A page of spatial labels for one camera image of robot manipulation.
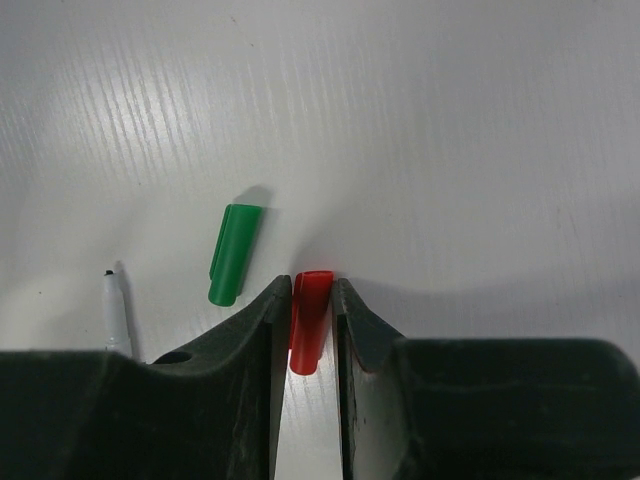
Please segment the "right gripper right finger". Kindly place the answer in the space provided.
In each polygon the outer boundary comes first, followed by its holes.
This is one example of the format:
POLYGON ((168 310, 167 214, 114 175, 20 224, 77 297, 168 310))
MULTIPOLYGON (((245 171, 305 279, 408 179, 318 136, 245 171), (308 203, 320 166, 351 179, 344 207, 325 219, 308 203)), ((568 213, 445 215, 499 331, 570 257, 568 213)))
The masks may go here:
POLYGON ((635 479, 639 374, 594 339, 411 339, 332 289, 347 479, 635 479))

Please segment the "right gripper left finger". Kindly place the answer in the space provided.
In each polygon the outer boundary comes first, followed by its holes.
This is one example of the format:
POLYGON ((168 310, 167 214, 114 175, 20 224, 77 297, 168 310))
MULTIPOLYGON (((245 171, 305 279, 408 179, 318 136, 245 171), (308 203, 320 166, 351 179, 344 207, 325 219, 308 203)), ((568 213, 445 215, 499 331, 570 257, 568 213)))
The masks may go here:
POLYGON ((1 356, 5 479, 270 479, 292 282, 144 364, 107 351, 1 356))

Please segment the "red pen cap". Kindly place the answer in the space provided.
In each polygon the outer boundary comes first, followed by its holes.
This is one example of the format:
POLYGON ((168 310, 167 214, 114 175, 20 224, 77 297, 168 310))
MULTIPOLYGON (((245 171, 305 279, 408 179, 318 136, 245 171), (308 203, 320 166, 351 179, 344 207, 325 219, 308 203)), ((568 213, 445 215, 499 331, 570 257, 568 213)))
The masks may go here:
POLYGON ((300 272, 295 278, 289 340, 289 366, 295 374, 312 375, 317 369, 328 332, 333 280, 330 270, 300 272))

